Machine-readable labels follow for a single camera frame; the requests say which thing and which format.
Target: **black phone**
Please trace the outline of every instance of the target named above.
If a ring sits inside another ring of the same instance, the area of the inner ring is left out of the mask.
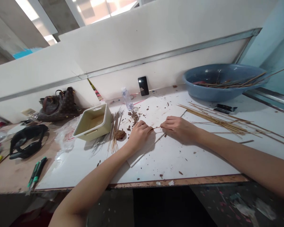
[[[141,96],[149,95],[149,90],[148,90],[146,77],[138,78],[138,82],[139,82]]]

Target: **metal strip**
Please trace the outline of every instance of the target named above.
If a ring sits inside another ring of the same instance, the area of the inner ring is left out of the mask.
[[[22,91],[22,92],[18,92],[18,93],[12,94],[12,95],[1,97],[0,102],[6,101],[6,100],[9,100],[9,99],[13,99],[13,98],[17,98],[17,97],[21,97],[21,96],[24,96],[24,95],[29,95],[31,93],[43,91],[43,90],[46,90],[46,89],[49,89],[49,88],[54,88],[54,87],[58,87],[58,86],[61,86],[61,85],[73,83],[73,82],[83,80],[83,79],[86,79],[86,78],[100,76],[100,75],[103,75],[103,74],[106,74],[106,73],[112,73],[112,72],[115,72],[115,71],[118,71],[118,70],[131,68],[131,67],[134,67],[134,66],[143,65],[143,64],[150,63],[150,62],[153,62],[153,61],[158,61],[158,60],[162,60],[162,59],[165,59],[165,58],[170,58],[170,57],[190,53],[190,52],[193,52],[193,51],[196,51],[196,50],[201,50],[201,49],[205,49],[205,48],[209,48],[209,47],[213,47],[213,46],[218,46],[218,45],[221,45],[221,44],[226,44],[226,43],[229,43],[229,42],[234,42],[234,41],[237,41],[237,40],[257,36],[260,31],[261,31],[261,28],[255,28],[255,29],[251,29],[251,30],[248,30],[248,31],[245,31],[245,32],[225,36],[225,37],[222,37],[222,38],[213,39],[213,40],[210,40],[210,41],[206,41],[206,42],[203,42],[203,43],[183,47],[183,48],[176,49],[176,50],[171,50],[171,51],[168,51],[168,52],[165,52],[165,53],[161,53],[161,54],[153,55],[153,56],[150,56],[150,57],[126,62],[126,63],[120,64],[120,65],[108,67],[108,68],[105,68],[105,69],[100,69],[100,70],[97,70],[97,71],[84,73],[84,74],[74,76],[74,77],[71,77],[71,78],[68,78],[68,79],[60,80],[60,81],[53,82],[53,83],[50,83],[50,84],[46,84],[46,85],[43,85],[43,86],[35,87],[35,88],[29,89],[29,90],[26,90],[26,91]]]
[[[236,64],[240,64],[242,62],[243,58],[245,57],[247,51],[249,50],[249,48],[251,47],[251,45],[252,45],[253,41],[255,41],[255,39],[256,39],[256,36],[250,37],[247,45],[245,46],[244,50],[240,54],[239,58],[237,59]]]
[[[271,100],[276,101],[278,103],[284,104],[284,95],[282,95],[278,92],[271,91],[271,90],[268,90],[268,89],[262,88],[262,87],[256,88],[256,89],[253,89],[253,90],[249,90],[249,93],[250,92],[261,95],[265,98],[271,99]]]
[[[264,101],[264,100],[262,100],[262,99],[260,99],[260,98],[257,98],[257,97],[255,96],[255,94],[254,94],[253,92],[250,92],[250,91],[251,91],[251,90],[245,91],[245,92],[243,93],[243,95],[245,95],[246,97],[251,98],[251,99],[253,99],[253,100],[256,100],[256,101],[258,101],[258,102],[260,102],[260,103],[263,103],[263,104],[265,104],[266,106],[269,106],[269,107],[271,107],[271,108],[273,108],[273,109],[276,109],[276,110],[278,110],[278,111],[284,113],[284,110],[283,110],[283,109],[281,109],[281,108],[279,108],[279,107],[276,107],[276,106],[274,106],[273,104],[268,103],[268,102],[266,102],[266,101]]]

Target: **blue plastic basin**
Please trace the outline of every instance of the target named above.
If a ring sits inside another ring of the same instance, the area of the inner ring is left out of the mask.
[[[264,86],[264,84],[268,82],[268,79],[250,87],[227,89],[203,87],[192,83],[204,81],[208,84],[213,84],[217,81],[218,76],[220,83],[226,82],[227,80],[235,81],[244,78],[248,81],[250,77],[260,75],[264,72],[264,69],[248,65],[213,64],[199,66],[186,71],[183,74],[183,80],[186,83],[188,93],[192,97],[208,102],[224,102],[241,95],[246,90]],[[267,76],[268,74],[265,74],[253,82],[260,81]]]

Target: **water bottle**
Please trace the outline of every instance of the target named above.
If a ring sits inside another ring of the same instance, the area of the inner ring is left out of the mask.
[[[132,110],[133,109],[133,103],[132,100],[130,99],[130,95],[128,90],[126,90],[126,87],[121,88],[122,91],[122,96],[125,102],[125,105],[127,107],[128,110]]]

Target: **handbag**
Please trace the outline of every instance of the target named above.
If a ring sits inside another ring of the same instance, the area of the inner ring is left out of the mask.
[[[59,95],[47,96],[40,99],[42,109],[39,112],[37,120],[54,122],[79,116],[78,110],[75,107],[73,88],[68,87],[66,91],[57,91],[59,91]]]

